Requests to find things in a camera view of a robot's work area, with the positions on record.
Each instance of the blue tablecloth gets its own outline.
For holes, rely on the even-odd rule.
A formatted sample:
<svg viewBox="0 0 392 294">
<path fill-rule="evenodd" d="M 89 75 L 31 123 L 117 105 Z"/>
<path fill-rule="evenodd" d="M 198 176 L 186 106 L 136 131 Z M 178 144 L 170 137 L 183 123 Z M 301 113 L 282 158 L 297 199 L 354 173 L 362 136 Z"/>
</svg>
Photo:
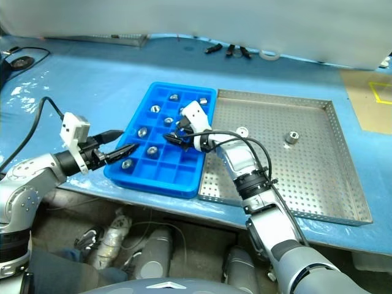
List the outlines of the blue tablecloth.
<svg viewBox="0 0 392 294">
<path fill-rule="evenodd" d="M 297 218 L 298 222 L 310 241 L 392 255 L 392 136 L 361 130 L 337 68 L 288 58 L 274 62 L 258 56 L 225 59 L 223 51 L 205 55 L 203 50 L 209 44 L 195 39 L 153 39 L 143 48 L 10 36 L 0 39 L 2 50 L 16 45 L 45 47 L 53 54 L 1 91 L 0 162 L 27 134 L 42 96 L 52 97 L 62 111 L 86 117 L 90 134 L 125 128 L 154 81 L 332 100 L 374 223 L 350 227 Z M 26 50 L 23 55 L 27 53 L 36 58 L 43 55 L 36 50 Z M 60 127 L 56 113 L 45 107 L 35 135 L 12 163 L 62 151 Z M 116 143 L 102 150 L 110 151 Z M 247 219 L 239 207 L 122 189 L 105 178 L 102 169 L 73 176 L 63 187 L 235 227 L 244 227 Z"/>
</svg>

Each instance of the black cable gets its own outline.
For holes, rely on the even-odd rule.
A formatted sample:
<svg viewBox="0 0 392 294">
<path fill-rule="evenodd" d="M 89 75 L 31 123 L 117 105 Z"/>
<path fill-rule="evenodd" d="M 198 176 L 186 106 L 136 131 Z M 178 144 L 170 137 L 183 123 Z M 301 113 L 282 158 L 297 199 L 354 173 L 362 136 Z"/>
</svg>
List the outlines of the black cable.
<svg viewBox="0 0 392 294">
<path fill-rule="evenodd" d="M 258 140 L 253 139 L 253 138 L 244 138 L 240 135 L 238 135 L 237 133 L 234 132 L 227 132 L 227 131 L 206 131 L 206 132 L 201 132 L 201 133 L 195 133 L 195 134 L 188 134 L 188 135 L 184 135 L 182 136 L 183 138 L 189 138 L 189 137 L 196 137 L 196 136 L 201 136 L 201 135 L 214 135 L 214 134 L 223 134 L 223 135 L 232 135 L 236 138 L 232 138 L 223 142 L 218 143 L 216 146 L 214 146 L 210 151 L 216 149 L 217 147 L 219 147 L 220 145 L 226 144 L 228 142 L 231 141 L 236 141 L 236 140 L 242 140 L 245 144 L 247 144 L 247 146 L 249 147 L 249 149 L 251 150 L 253 156 L 255 157 L 255 160 L 258 164 L 258 166 L 260 167 L 261 170 L 263 170 L 263 167 L 260 163 L 260 160 L 255 152 L 255 149 L 252 147 L 252 145 L 249 143 L 249 141 L 256 143 L 257 145 L 259 145 L 259 147 L 261 147 L 261 149 L 264 151 L 265 156 L 267 157 L 267 161 L 268 161 L 268 176 L 266 175 L 265 171 L 264 171 L 264 176 L 268 179 L 273 191 L 276 193 L 277 197 L 279 198 L 279 200 L 281 201 L 284 209 L 287 212 L 288 218 L 290 219 L 291 223 L 294 225 L 294 227 L 296 228 L 298 234 L 300 235 L 302 242 L 305 246 L 309 247 L 309 242 L 307 241 L 304 233 L 302 232 L 301 227 L 298 225 L 295 217 L 293 216 L 292 212 L 290 211 L 290 208 L 288 208 L 286 201 L 283 199 L 282 195 L 279 193 L 279 191 L 277 190 L 277 188 L 275 187 L 275 185 L 271 182 L 272 180 L 272 163 L 271 163 L 271 158 L 270 155 L 268 154 L 267 149 L 264 147 L 263 144 L 261 144 Z"/>
<path fill-rule="evenodd" d="M 39 120 L 41 118 L 43 105 L 45 104 L 46 101 L 49 101 L 51 106 L 53 106 L 53 108 L 56 110 L 57 114 L 60 116 L 61 120 L 64 118 L 63 113 L 60 111 L 60 109 L 57 107 L 57 105 L 53 102 L 53 100 L 51 98 L 49 98 L 49 97 L 41 98 L 39 105 L 38 105 L 37 112 L 36 112 L 36 117 L 34 118 L 34 121 L 32 122 L 32 126 L 31 126 L 29 133 L 27 134 L 26 138 L 24 138 L 22 143 L 20 143 L 18 148 L 2 163 L 2 165 L 0 166 L 0 172 L 2 172 L 3 169 L 5 169 L 5 167 L 12 161 L 12 159 L 14 159 L 16 155 L 18 155 L 18 153 L 23 149 L 23 147 L 25 147 L 25 145 L 28 143 L 28 141 L 30 141 L 32 135 L 34 134 L 34 132 L 37 129 Z"/>
<path fill-rule="evenodd" d="M 23 50 L 23 49 L 37 49 L 37 50 L 43 50 L 43 51 L 46 51 L 46 54 L 45 54 L 41 59 L 39 59 L 38 61 L 34 62 L 33 64 L 31 64 L 31 65 L 28 66 L 27 68 L 23 69 L 21 72 L 17 73 L 16 75 L 13 75 L 12 77 L 9 77 L 9 78 L 7 79 L 7 81 L 10 81 L 10 80 L 12 80 L 13 78 L 16 78 L 17 76 L 23 74 L 25 71 L 27 71 L 27 70 L 29 70 L 30 68 L 36 66 L 38 63 L 40 63 L 41 61 L 43 61 L 46 57 L 48 57 L 48 56 L 50 55 L 50 51 L 49 51 L 49 50 L 47 50 L 46 48 L 41 48 L 41 47 L 21 47 L 20 49 L 18 49 L 18 50 L 15 51 L 14 53 L 16 53 L 16 52 L 18 52 L 18 51 L 21 51 L 21 50 Z M 10 56 L 12 56 L 12 54 L 6 56 L 6 57 L 4 58 L 4 60 L 7 59 L 7 58 L 9 58 Z"/>
</svg>

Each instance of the stainless steel tray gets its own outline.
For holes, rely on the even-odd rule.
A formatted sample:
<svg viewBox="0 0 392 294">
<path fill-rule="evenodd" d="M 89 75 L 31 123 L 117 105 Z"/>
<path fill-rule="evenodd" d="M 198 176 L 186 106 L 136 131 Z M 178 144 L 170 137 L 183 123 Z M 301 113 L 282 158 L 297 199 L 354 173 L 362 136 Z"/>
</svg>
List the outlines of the stainless steel tray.
<svg viewBox="0 0 392 294">
<path fill-rule="evenodd" d="M 295 216 L 349 225 L 372 222 L 332 101 L 219 90 L 213 128 L 239 126 L 268 149 L 276 187 Z M 284 140 L 291 130 L 300 135 L 293 146 Z M 266 165 L 262 150 L 256 150 Z M 241 205 L 213 153 L 206 155 L 199 197 Z"/>
</svg>

